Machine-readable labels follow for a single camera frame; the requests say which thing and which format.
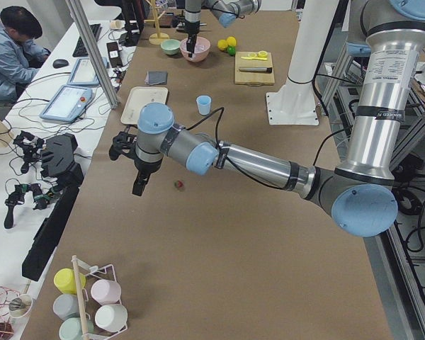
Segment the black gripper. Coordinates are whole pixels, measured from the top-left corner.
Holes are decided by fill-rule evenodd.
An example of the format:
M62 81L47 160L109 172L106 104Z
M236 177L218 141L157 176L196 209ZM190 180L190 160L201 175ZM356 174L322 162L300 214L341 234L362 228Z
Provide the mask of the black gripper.
M188 34L188 38L186 41L186 50L188 52L188 56L192 57L195 53L197 34L198 34L198 22L190 22L185 20L185 31Z
M162 159L157 161L144 161L140 158L134 160L135 167L137 168L137 176L132 186L132 194L135 196L142 196L145 187L149 182L151 174L157 172L161 165Z

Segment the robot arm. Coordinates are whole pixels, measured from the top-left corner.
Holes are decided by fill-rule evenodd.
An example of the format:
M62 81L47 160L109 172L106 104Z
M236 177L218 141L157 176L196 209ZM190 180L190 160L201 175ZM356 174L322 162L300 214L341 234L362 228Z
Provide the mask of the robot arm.
M238 0L238 1L201 1L186 0L184 6L185 31L188 34L186 49L188 56L195 53L197 36L200 30L200 15L202 8L208 9L218 22L224 27L229 27L237 18L257 13L261 8L259 0Z
M425 47L425 1L355 1L350 19L348 38L365 40L370 59L346 158L334 170L194 135L175 122L170 107L149 103L137 121L134 194L141 195L163 157L171 157L197 174L212 166L236 169L265 186L294 191L358 237L390 228L398 213L390 160Z

